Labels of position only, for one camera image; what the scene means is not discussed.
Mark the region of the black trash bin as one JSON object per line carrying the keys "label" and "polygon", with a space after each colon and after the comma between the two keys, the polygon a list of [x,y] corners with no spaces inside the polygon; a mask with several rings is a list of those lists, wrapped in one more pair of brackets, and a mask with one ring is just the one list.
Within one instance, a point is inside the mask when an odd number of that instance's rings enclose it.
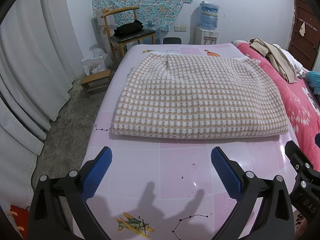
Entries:
{"label": "black trash bin", "polygon": [[163,44],[182,44],[182,40],[179,37],[165,37]]}

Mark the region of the pink floral blanket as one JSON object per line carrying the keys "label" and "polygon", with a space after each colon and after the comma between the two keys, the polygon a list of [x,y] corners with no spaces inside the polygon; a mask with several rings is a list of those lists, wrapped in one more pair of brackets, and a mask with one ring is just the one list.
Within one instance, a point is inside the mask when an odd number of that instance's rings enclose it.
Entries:
{"label": "pink floral blanket", "polygon": [[232,42],[244,55],[257,61],[260,68],[274,81],[281,94],[285,111],[295,132],[300,149],[319,170],[319,147],[315,136],[319,134],[319,104],[304,80],[287,83],[273,68],[271,63],[242,40]]}

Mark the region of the brown wooden door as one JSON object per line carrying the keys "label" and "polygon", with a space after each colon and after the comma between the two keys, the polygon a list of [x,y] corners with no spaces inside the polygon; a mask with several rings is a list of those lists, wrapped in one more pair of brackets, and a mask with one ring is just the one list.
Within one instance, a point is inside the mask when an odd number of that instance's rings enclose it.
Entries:
{"label": "brown wooden door", "polygon": [[304,68],[314,68],[319,49],[319,20],[305,0],[294,0],[289,52]]}

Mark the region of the beige garment on bed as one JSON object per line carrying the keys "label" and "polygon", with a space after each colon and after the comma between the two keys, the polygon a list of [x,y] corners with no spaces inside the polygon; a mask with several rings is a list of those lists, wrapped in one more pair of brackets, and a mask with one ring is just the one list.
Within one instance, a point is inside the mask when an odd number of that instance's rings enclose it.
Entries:
{"label": "beige garment on bed", "polygon": [[287,83],[296,83],[298,81],[293,65],[289,62],[281,48],[259,38],[251,39],[250,47],[267,58],[273,68]]}

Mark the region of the teal blue garment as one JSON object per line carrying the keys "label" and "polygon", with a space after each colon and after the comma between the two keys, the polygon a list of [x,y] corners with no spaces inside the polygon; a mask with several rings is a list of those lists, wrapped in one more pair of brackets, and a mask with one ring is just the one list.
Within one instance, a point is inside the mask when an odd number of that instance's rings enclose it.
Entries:
{"label": "teal blue garment", "polygon": [[320,93],[320,73],[309,71],[306,73],[305,79],[308,86],[313,90],[313,93],[316,96],[319,96]]}

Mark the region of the beige white houndstooth coat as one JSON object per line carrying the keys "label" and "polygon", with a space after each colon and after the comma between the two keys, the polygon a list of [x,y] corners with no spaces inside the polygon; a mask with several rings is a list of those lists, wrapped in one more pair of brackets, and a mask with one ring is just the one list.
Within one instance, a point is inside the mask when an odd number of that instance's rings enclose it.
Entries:
{"label": "beige white houndstooth coat", "polygon": [[112,132],[146,138],[232,139],[285,134],[280,92],[248,58],[150,52],[127,77]]}

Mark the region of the pink cartoon bed sheet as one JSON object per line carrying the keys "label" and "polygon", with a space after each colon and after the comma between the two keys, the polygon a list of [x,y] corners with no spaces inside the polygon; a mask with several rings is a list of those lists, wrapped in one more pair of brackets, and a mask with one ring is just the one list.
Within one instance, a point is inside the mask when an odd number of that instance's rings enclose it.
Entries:
{"label": "pink cartoon bed sheet", "polygon": [[257,177],[281,175],[292,190],[296,173],[284,146],[296,135],[225,140],[169,140],[122,137],[111,132],[112,118],[127,76],[150,51],[161,53],[241,57],[232,44],[213,46],[136,45],[120,63],[107,89],[87,146],[91,160],[105,146],[112,164],[87,204],[112,239],[141,239],[129,230],[118,230],[126,215],[144,220],[152,231],[147,239],[211,239],[223,225],[235,200],[230,198],[214,169],[210,154],[219,146],[229,159]]}

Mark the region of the wooden chair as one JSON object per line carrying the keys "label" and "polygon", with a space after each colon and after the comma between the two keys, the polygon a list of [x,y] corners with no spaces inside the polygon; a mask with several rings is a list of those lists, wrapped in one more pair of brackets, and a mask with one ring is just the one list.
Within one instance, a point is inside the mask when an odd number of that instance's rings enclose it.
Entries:
{"label": "wooden chair", "polygon": [[[118,64],[118,63],[117,63],[116,53],[114,51],[114,46],[118,47],[118,50],[120,51],[120,55],[124,57],[125,56],[124,46],[127,45],[128,43],[137,41],[138,44],[140,44],[140,41],[142,39],[151,37],[152,44],[156,44],[156,36],[155,36],[156,31],[151,29],[144,29],[142,22],[140,22],[137,18],[137,10],[139,8],[140,7],[137,7],[137,6],[117,8],[117,9],[113,9],[105,13],[102,13],[102,15],[100,16],[100,18],[102,18],[105,23],[105,34],[108,38],[112,60],[115,64]],[[131,23],[127,23],[122,26],[119,26],[114,31],[114,34],[111,36],[110,28],[107,22],[107,17],[115,14],[120,14],[122,12],[131,11],[131,10],[133,11],[134,21]]]}

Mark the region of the white water dispenser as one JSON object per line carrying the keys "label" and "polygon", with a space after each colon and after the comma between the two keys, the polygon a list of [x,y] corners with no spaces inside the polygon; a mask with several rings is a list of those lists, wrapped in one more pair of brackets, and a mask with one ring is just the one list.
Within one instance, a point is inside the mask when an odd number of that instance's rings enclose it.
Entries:
{"label": "white water dispenser", "polygon": [[200,27],[195,28],[195,44],[212,45],[218,44],[219,32],[215,30],[206,30]]}

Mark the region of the red bag on floor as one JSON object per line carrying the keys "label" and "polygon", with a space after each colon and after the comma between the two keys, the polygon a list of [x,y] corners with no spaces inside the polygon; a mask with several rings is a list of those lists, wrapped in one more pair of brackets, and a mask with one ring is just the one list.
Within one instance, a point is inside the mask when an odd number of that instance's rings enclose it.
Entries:
{"label": "red bag on floor", "polygon": [[9,218],[14,221],[14,228],[24,239],[28,239],[29,211],[14,205],[10,206]]}

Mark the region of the wall power socket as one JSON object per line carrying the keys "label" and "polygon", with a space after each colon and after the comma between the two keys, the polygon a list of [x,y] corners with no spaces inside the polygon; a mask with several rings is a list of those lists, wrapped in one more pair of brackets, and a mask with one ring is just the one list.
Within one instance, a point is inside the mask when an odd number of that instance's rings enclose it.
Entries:
{"label": "wall power socket", "polygon": [[187,27],[185,25],[175,25],[174,26],[174,31],[175,32],[178,32],[178,31],[186,32],[187,31]]}

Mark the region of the blue water bottle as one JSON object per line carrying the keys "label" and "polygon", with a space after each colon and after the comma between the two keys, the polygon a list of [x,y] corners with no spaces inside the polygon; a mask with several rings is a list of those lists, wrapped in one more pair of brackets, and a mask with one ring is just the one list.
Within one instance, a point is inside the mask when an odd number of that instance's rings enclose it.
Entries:
{"label": "blue water bottle", "polygon": [[215,31],[217,29],[220,7],[214,3],[202,1],[199,6],[199,27]]}

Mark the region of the white plastic bag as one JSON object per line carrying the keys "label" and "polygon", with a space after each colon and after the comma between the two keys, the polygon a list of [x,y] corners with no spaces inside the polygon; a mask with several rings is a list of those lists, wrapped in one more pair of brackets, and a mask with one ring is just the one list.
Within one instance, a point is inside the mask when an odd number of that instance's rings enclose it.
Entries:
{"label": "white plastic bag", "polygon": [[81,65],[84,68],[86,75],[97,74],[112,67],[112,58],[101,48],[93,49],[93,55],[93,58],[83,59],[81,61]]}

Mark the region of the white garment on bed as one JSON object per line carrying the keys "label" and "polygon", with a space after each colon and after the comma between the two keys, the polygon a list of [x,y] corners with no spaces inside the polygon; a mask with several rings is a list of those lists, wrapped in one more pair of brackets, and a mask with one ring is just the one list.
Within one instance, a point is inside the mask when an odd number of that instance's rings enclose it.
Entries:
{"label": "white garment on bed", "polygon": [[295,70],[296,74],[302,75],[303,65],[299,61],[297,61],[287,50],[281,48],[278,44],[273,44],[273,45],[282,51],[282,53],[285,55],[290,65]]}

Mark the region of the small wooden stool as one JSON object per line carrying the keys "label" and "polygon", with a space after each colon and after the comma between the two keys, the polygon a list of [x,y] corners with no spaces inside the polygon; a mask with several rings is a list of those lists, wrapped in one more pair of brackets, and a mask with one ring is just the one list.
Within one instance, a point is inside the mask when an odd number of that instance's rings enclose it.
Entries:
{"label": "small wooden stool", "polygon": [[107,88],[112,81],[113,74],[109,69],[95,74],[84,76],[81,81],[81,87],[89,98],[92,93]]}

